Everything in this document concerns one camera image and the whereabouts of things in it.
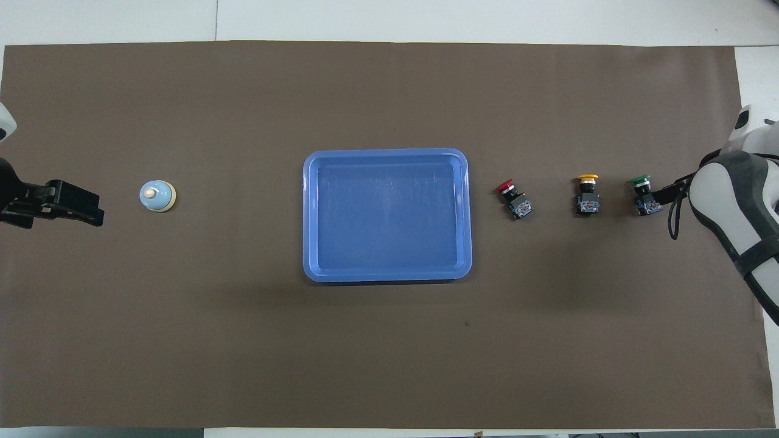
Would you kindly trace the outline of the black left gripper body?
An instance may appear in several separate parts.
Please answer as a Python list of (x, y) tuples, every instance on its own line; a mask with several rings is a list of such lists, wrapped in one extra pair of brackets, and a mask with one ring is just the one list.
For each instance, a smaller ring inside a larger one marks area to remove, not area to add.
[(68, 212), (98, 212), (100, 197), (59, 179), (44, 185), (22, 182), (14, 168), (1, 159), (2, 211), (42, 212), (44, 209)]

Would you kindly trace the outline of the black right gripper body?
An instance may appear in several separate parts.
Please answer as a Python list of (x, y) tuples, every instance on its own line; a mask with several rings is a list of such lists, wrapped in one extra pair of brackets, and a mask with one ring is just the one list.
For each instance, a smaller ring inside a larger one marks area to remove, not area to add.
[(671, 185), (671, 201), (676, 202), (684, 199), (687, 196), (687, 192), (689, 192), (689, 186), (692, 183), (694, 176), (695, 173), (690, 173), (689, 175), (685, 175), (684, 177), (674, 181), (674, 183)]

